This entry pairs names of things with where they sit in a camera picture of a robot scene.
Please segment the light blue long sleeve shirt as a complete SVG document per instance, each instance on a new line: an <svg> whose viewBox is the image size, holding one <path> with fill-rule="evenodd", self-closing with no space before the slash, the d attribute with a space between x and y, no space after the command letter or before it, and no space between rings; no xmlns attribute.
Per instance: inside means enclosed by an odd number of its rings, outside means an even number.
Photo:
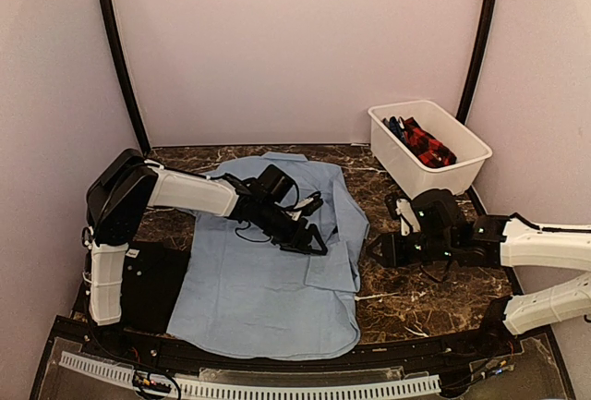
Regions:
<svg viewBox="0 0 591 400"><path fill-rule="evenodd" d="M236 222L197 212L191 257L167 332L230 358L339 357L361 337L355 296L368 219L336 164L267 152L224 162L212 174L245 179L268 165L297 183L287 202L320 192L323 204L310 221L327 255L281 251L264 242L255 226L237 236Z"/></svg>

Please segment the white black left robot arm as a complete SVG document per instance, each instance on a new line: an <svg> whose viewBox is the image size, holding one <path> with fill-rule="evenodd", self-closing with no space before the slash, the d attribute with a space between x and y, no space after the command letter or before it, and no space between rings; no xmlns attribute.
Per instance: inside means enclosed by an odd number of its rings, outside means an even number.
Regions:
<svg viewBox="0 0 591 400"><path fill-rule="evenodd" d="M275 165L257 177L241 179L229 173L205 176L167 168L135 149L123 150L90 186L86 194L87 225L83 245L90 252L88 312L100 325L94 344L110 359L130 351L129 337L113 324L122 317L124 258L149 208L175 208L255 225L283 251L324 256L328 249L308 216L318 210L319 192L291 206L281 204L297 187Z"/></svg>

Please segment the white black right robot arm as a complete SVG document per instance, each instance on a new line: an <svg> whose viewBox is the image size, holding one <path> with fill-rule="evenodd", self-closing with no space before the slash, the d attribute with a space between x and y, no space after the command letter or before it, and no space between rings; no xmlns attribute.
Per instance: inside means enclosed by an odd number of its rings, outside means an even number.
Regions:
<svg viewBox="0 0 591 400"><path fill-rule="evenodd" d="M493 356L507 337L576 317L590 318L590 229L587 226L541 225L514 213L483 215L473 223L448 221L420 211L415 224L382 234L366 247L385 268L443 262L465 267L538 266L580 271L572 280L525 295L490 302L471 338L482 357Z"/></svg>

